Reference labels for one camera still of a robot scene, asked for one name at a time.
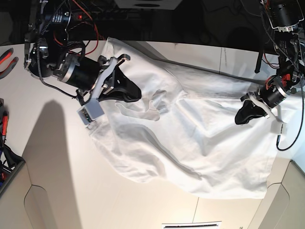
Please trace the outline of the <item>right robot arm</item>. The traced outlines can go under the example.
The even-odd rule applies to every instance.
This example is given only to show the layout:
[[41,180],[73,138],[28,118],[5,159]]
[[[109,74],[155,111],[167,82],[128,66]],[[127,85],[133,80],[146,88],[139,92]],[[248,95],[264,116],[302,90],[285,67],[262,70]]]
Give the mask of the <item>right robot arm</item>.
[[75,0],[35,0],[25,41],[24,68],[43,85],[76,99],[88,112],[90,104],[105,100],[137,102],[140,88],[128,79],[120,65],[127,54],[94,61],[87,56],[83,41],[70,39],[70,32],[82,24],[93,28],[96,40],[102,36],[94,15]]

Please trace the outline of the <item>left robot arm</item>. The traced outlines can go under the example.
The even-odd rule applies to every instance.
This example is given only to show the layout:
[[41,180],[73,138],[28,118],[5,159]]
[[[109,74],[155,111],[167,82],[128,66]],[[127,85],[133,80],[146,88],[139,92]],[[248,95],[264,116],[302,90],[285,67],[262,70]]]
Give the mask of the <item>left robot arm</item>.
[[268,111],[285,100],[293,88],[304,86],[305,17],[296,0],[261,1],[264,31],[278,54],[275,75],[270,76],[257,91],[241,97],[242,108],[235,116],[237,125],[268,115]]

